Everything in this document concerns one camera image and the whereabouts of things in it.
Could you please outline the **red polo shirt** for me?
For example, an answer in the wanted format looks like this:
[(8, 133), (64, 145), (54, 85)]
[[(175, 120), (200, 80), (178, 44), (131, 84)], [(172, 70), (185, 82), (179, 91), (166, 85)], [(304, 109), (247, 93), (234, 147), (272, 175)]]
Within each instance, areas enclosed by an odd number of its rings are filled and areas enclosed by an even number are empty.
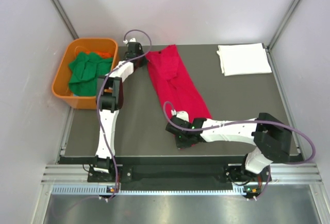
[(212, 116), (178, 53), (176, 45), (146, 55), (150, 80), (168, 118), (172, 110), (185, 111), (188, 122), (194, 119), (211, 119)]

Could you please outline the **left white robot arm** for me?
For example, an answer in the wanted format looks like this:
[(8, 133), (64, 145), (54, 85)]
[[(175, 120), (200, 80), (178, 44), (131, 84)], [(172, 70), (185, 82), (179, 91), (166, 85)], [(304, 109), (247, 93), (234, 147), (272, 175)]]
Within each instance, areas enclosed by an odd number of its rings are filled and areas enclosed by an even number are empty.
[(141, 43), (134, 38), (125, 40), (124, 59), (109, 73), (97, 79), (96, 109), (100, 135), (96, 150), (96, 163), (92, 169), (106, 181), (118, 183), (118, 166), (115, 159), (114, 137), (119, 111), (123, 106), (123, 82), (136, 69), (147, 63)]

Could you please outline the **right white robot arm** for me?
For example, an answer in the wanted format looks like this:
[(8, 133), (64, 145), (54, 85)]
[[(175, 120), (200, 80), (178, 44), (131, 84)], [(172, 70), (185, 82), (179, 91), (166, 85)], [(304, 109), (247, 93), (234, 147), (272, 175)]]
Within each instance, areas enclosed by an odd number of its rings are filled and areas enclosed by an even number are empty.
[(218, 121), (195, 118), (189, 122), (185, 111), (175, 112), (166, 126), (175, 136), (178, 149), (197, 143), (237, 142), (253, 145), (253, 151), (244, 156), (240, 168), (228, 168), (229, 181), (244, 185), (251, 182), (272, 163), (290, 160), (292, 132), (269, 113), (257, 118), (239, 121)]

